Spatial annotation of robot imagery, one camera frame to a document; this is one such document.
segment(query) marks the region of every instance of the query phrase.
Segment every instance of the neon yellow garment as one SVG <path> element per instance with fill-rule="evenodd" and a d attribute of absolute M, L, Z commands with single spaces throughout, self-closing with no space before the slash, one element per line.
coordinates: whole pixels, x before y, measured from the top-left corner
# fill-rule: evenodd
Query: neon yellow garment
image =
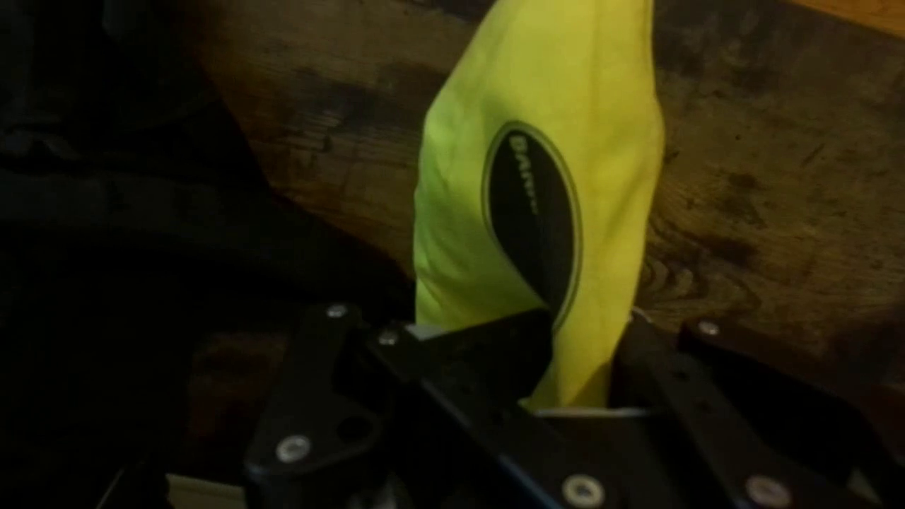
<path fill-rule="evenodd" d="M 497 0 L 433 102 L 414 190 L 419 326 L 549 304 L 532 405 L 603 405 L 661 160 L 652 0 Z"/>

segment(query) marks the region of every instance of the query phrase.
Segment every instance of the wooden panel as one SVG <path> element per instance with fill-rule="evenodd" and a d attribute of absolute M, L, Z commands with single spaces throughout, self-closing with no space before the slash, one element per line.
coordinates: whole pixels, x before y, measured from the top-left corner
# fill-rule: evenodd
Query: wooden panel
<path fill-rule="evenodd" d="M 808 5 L 902 19 L 902 0 Z M 478 17 L 455 0 L 190 0 L 176 22 L 274 186 L 407 265 L 422 112 Z M 830 344 L 905 385 L 902 43 L 774 0 L 658 0 L 655 57 L 670 150 L 639 304 Z"/>

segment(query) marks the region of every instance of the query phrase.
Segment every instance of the wooden surface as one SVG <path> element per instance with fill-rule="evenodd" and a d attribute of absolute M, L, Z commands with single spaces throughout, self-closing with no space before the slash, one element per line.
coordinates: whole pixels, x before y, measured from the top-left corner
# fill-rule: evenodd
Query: wooden surface
<path fill-rule="evenodd" d="M 806 0 L 902 32 L 902 0 Z M 190 0 L 176 22 L 272 183 L 410 263 L 422 112 L 480 7 Z M 905 385 L 905 46 L 772 0 L 658 0 L 670 128 L 639 304 Z"/>

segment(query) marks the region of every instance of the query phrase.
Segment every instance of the yellow cloth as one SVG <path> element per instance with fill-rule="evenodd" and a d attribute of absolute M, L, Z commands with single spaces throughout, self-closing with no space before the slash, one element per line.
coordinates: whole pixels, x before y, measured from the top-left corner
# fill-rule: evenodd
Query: yellow cloth
<path fill-rule="evenodd" d="M 516 128 L 569 190 L 570 283 L 538 408 L 603 405 L 629 317 L 661 160 L 652 0 L 497 0 L 424 122 L 414 190 L 419 326 L 467 328 L 542 304 L 488 224 L 492 150 Z"/>

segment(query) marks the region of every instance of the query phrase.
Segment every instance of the screw head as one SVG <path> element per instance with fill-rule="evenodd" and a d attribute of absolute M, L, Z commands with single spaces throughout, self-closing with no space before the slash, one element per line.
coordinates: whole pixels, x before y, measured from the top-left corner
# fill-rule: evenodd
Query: screw head
<path fill-rule="evenodd" d="M 769 474 L 752 474 L 747 477 L 743 483 L 743 492 L 757 504 L 757 505 L 767 505 L 767 509 L 785 509 L 791 505 L 791 492 L 785 483 L 769 477 Z"/>
<path fill-rule="evenodd" d="M 348 314 L 348 304 L 344 303 L 334 303 L 331 307 L 327 307 L 327 317 L 331 319 L 342 319 Z"/>
<path fill-rule="evenodd" d="M 299 463 L 303 457 L 310 454 L 310 440 L 308 434 L 286 434 L 280 443 L 277 443 L 277 460 L 280 463 Z"/>
<path fill-rule="evenodd" d="M 709 319 L 704 319 L 704 321 L 699 321 L 699 333 L 704 333 L 704 337 L 717 337 L 717 326 L 709 321 Z"/>
<path fill-rule="evenodd" d="M 569 474 L 563 483 L 563 497 L 576 509 L 600 509 L 605 504 L 605 487 L 590 474 Z"/>
<path fill-rule="evenodd" d="M 375 337 L 375 344 L 382 344 L 382 347 L 393 347 L 398 343 L 398 333 L 396 331 L 382 331 L 378 337 Z"/>

